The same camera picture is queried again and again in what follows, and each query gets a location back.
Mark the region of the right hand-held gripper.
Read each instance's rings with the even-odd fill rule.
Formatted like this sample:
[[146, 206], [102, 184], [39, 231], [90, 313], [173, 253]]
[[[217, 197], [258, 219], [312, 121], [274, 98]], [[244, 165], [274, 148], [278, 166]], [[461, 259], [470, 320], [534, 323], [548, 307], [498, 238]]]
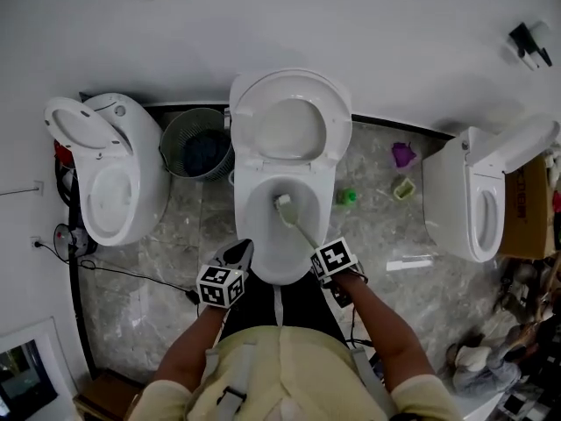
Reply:
[[311, 269], [323, 289], [328, 289], [341, 308], [352, 304], [349, 294], [333, 276], [340, 273], [356, 275], [366, 282], [364, 269], [355, 254], [349, 249], [343, 237], [318, 247], [311, 255]]

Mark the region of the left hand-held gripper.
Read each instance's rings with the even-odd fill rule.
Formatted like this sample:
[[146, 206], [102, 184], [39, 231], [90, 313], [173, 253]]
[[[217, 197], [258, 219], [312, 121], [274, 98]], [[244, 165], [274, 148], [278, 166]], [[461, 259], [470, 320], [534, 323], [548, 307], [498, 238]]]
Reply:
[[240, 239], [202, 265], [196, 278], [200, 300], [229, 309], [244, 293], [247, 270], [252, 264], [253, 241]]

